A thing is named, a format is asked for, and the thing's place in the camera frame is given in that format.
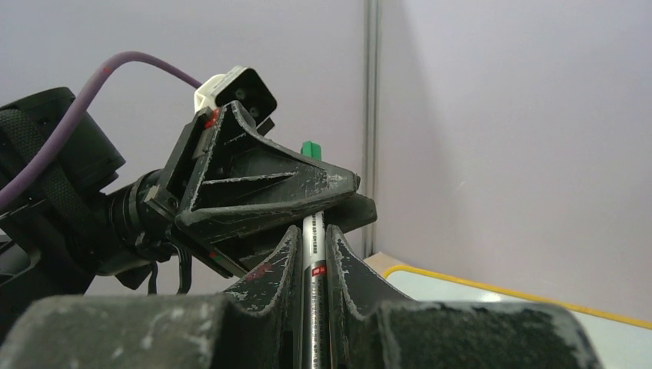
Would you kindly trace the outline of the white marker pen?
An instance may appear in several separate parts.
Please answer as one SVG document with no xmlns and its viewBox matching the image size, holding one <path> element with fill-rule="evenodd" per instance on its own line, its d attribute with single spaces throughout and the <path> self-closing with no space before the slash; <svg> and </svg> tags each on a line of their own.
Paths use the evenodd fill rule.
<svg viewBox="0 0 652 369">
<path fill-rule="evenodd" d="M 330 368 L 328 276 L 322 211 L 303 220 L 302 269 L 301 367 Z"/>
</svg>

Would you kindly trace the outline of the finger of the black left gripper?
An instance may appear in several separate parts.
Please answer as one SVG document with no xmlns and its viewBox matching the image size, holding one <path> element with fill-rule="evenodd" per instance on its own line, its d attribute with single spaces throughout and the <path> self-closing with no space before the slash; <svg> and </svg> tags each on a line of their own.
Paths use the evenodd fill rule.
<svg viewBox="0 0 652 369">
<path fill-rule="evenodd" d="M 353 171 L 261 135 L 238 101 L 224 105 L 197 158 L 175 226 L 202 244 L 257 234 L 354 195 Z"/>
</svg>

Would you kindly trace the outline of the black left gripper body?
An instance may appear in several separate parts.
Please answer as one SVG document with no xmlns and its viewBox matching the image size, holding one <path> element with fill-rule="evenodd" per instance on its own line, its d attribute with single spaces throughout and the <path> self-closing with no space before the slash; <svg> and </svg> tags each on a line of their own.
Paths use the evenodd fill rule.
<svg viewBox="0 0 652 369">
<path fill-rule="evenodd" d="M 202 244 L 175 226 L 188 180 L 197 158 L 208 140 L 208 129 L 220 111 L 203 109 L 187 124 L 162 169 L 153 171 L 142 182 L 142 255 L 149 261 L 167 261 L 172 255 L 197 258 L 225 277 L 242 277 L 251 271 L 268 242 L 255 245 L 257 234 Z"/>
</svg>

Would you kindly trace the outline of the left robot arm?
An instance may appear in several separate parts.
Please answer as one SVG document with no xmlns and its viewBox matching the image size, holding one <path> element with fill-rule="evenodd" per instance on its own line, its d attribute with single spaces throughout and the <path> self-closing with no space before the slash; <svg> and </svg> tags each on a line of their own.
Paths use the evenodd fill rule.
<svg viewBox="0 0 652 369">
<path fill-rule="evenodd" d="M 177 256 L 184 294 L 193 261 L 241 277 L 310 214 L 343 232 L 376 221 L 355 173 L 267 138 L 276 106 L 264 87 L 211 93 L 165 166 L 110 194 L 124 159 L 83 113 L 58 157 L 1 209 L 1 333 L 34 301 L 82 295 L 97 276 L 134 290 Z"/>
</svg>

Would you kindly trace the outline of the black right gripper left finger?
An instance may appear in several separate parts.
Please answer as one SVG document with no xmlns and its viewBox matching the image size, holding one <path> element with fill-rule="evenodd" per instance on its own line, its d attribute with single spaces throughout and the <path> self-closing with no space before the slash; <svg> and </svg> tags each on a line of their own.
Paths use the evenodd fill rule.
<svg viewBox="0 0 652 369">
<path fill-rule="evenodd" d="M 294 368 L 301 232 L 210 295 L 57 296 L 32 304 L 3 368 Z"/>
</svg>

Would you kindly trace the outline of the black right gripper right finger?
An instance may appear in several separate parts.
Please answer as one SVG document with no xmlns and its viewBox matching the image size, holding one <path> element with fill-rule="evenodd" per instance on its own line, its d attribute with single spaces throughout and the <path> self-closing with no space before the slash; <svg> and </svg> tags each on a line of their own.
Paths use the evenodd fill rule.
<svg viewBox="0 0 652 369">
<path fill-rule="evenodd" d="M 580 322 L 537 302 L 417 301 L 325 233 L 336 368 L 600 368 Z"/>
</svg>

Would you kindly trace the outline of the yellow-framed whiteboard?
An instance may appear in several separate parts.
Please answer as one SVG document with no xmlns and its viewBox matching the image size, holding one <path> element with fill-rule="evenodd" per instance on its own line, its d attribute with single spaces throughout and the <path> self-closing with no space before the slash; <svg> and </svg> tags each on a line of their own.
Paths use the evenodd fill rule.
<svg viewBox="0 0 652 369">
<path fill-rule="evenodd" d="M 408 368 L 649 368 L 651 325 L 406 265 L 387 282 L 422 301 L 399 315 Z"/>
</svg>

